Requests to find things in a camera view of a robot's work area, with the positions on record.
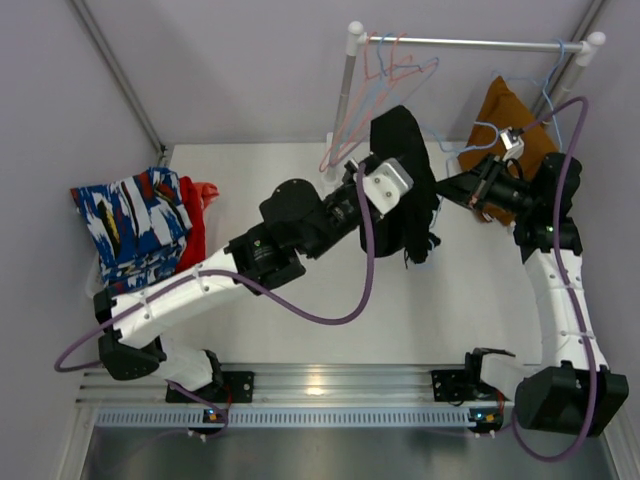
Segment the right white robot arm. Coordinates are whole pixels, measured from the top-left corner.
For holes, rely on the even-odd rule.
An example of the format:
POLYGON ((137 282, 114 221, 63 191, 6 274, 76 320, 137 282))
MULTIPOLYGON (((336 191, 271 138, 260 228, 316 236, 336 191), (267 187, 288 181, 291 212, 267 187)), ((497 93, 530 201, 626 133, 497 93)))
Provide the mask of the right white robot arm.
POLYGON ((469 210, 495 206, 515 217, 514 241, 531 283, 542 359, 527 368, 507 350, 476 348, 465 358, 469 383, 513 401, 521 427, 599 436, 629 395, 613 373, 589 319, 582 284, 582 244, 569 215, 582 166, 546 155, 530 180, 511 161, 489 154, 472 169, 440 180, 437 193, 469 210))

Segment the blue patterned trousers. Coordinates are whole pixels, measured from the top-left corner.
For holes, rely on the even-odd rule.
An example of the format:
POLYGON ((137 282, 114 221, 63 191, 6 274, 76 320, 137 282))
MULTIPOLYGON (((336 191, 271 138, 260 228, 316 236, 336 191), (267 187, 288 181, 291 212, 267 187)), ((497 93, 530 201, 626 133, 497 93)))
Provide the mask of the blue patterned trousers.
POLYGON ((70 193, 112 294, 140 290, 176 273, 192 229, 176 172, 151 167, 70 193))

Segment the black trousers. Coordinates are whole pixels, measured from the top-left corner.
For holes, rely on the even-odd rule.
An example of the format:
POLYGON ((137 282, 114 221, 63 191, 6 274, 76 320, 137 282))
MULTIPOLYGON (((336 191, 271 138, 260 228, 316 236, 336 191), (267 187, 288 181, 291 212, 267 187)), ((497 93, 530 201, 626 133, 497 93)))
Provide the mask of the black trousers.
POLYGON ((420 127, 403 105, 391 108, 370 124, 365 173, 382 181, 365 182, 374 193, 374 256, 398 252, 405 263, 423 264, 440 239, 431 224, 440 202, 436 180, 420 127))

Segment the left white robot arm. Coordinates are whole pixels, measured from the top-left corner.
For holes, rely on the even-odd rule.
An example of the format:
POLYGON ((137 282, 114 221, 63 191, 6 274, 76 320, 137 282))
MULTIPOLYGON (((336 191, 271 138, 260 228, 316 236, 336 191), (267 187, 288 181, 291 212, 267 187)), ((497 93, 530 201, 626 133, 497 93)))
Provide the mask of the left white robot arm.
POLYGON ((158 377, 190 392, 220 387, 223 374, 216 353, 177 344, 167 333, 248 295, 266 297, 315 324, 351 323, 372 295, 374 226, 381 214, 368 187, 381 165, 376 155, 350 163, 345 180, 325 197, 305 179, 288 179, 260 203, 260 222, 211 256, 141 292, 97 295, 101 366, 120 382, 158 377), (354 230, 365 234, 366 267, 361 297, 350 312, 322 316, 278 294, 305 275, 303 258, 319 259, 354 230))

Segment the orange white patterned trousers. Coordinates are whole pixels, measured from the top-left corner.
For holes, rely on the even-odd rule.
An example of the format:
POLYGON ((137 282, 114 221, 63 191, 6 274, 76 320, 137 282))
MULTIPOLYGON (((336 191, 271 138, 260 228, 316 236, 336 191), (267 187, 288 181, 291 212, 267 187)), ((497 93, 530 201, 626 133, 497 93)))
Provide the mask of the orange white patterned trousers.
POLYGON ((194 182, 193 186, 200 201, 202 210, 206 210, 219 196, 216 185, 209 182, 194 182))

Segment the red trousers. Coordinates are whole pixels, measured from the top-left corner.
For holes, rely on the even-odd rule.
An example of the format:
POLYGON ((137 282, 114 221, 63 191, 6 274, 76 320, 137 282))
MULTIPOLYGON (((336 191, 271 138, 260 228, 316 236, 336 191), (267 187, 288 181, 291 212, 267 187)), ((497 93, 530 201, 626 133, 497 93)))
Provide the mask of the red trousers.
POLYGON ((204 185, 194 184, 189 177, 184 176, 180 178, 180 188, 191 228, 186 234, 186 247, 177 263, 175 273, 181 273, 206 258, 204 211, 208 203, 204 196, 204 185))

